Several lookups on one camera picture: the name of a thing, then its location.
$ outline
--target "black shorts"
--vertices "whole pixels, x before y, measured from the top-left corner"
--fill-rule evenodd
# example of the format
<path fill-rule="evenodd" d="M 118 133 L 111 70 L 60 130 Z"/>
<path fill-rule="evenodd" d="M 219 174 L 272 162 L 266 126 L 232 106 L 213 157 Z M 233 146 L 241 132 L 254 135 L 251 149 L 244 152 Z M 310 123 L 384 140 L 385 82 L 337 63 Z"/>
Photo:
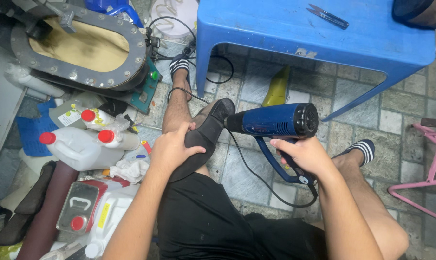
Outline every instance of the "black shorts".
<path fill-rule="evenodd" d="M 327 259 L 324 231 L 299 218 L 241 215 L 198 173 L 168 183 L 158 212 L 161 259 Z"/>

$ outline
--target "thread snips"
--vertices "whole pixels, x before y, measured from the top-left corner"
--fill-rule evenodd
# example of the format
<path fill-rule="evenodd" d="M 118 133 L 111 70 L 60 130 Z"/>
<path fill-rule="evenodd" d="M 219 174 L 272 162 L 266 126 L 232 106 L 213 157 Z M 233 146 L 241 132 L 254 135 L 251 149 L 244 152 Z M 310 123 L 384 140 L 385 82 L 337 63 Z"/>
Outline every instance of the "thread snips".
<path fill-rule="evenodd" d="M 314 8 L 314 10 L 306 8 L 308 11 L 310 11 L 313 14 L 321 17 L 322 19 L 330 22 L 331 24 L 342 28 L 343 30 L 348 28 L 348 26 L 350 25 L 347 21 L 345 21 L 345 20 L 343 20 L 343 19 L 341 19 L 341 18 L 339 18 L 339 17 L 337 17 L 337 16 L 335 16 L 335 15 L 333 15 L 331 13 L 328 13 L 328 12 L 324 11 L 323 9 L 321 9 L 321 8 L 315 6 L 315 5 L 312 5 L 312 4 L 309 4 L 309 5 L 312 8 Z"/>

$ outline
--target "white cloth rag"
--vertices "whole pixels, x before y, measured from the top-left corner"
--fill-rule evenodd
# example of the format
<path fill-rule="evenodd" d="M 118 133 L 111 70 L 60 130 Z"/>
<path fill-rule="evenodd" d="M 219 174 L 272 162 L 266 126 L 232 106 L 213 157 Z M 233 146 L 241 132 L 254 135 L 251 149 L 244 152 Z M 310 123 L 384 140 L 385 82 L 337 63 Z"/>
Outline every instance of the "white cloth rag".
<path fill-rule="evenodd" d="M 148 168 L 149 163 L 144 161 L 127 161 L 123 159 L 118 161 L 115 166 L 111 166 L 109 175 L 112 178 L 118 176 L 123 180 L 129 181 L 131 184 L 136 184 L 144 179 Z"/>

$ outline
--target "pink metal stand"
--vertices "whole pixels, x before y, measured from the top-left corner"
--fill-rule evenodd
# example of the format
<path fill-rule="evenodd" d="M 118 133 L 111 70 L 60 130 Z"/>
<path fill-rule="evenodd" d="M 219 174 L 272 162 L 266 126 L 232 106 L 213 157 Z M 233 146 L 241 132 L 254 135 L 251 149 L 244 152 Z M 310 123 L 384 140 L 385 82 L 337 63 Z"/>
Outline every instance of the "pink metal stand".
<path fill-rule="evenodd" d="M 426 127 L 426 126 L 422 126 L 419 123 L 414 123 L 413 126 L 421 133 L 423 133 L 424 136 L 426 136 L 428 139 L 430 139 L 433 143 L 436 144 L 436 131 L 433 131 L 431 128 Z M 426 186 L 434 186 L 436 185 L 436 180 L 435 178 L 435 173 L 436 173 L 436 152 L 435 152 L 435 156 L 433 157 L 433 163 L 431 163 L 431 167 L 429 169 L 428 172 L 428 178 L 426 179 L 426 181 L 420 181 L 420 182 L 416 182 L 416 183 L 409 183 L 409 184 L 399 184 L 399 185 L 393 185 L 390 186 L 388 188 L 388 192 L 393 195 L 394 197 L 406 202 L 407 204 L 418 208 L 419 210 L 427 213 L 430 216 L 433 216 L 436 218 L 436 213 L 434 213 L 433 211 L 430 211 L 422 206 L 420 206 L 419 204 L 411 201 L 408 198 L 405 198 L 403 196 L 401 196 L 400 194 L 396 193 L 395 190 L 400 190 L 400 189 L 408 189 L 408 188 L 417 188 L 417 187 L 426 187 Z"/>

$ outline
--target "green button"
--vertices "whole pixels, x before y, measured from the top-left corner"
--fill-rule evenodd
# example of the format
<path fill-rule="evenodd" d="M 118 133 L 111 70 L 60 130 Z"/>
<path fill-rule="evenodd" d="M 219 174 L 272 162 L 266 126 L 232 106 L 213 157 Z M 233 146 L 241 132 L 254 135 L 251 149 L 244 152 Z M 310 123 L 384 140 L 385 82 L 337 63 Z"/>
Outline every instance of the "green button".
<path fill-rule="evenodd" d="M 156 71 L 152 71 L 152 72 L 150 73 L 150 77 L 151 77 L 153 80 L 157 80 L 157 78 L 159 77 L 159 74 L 158 74 Z"/>

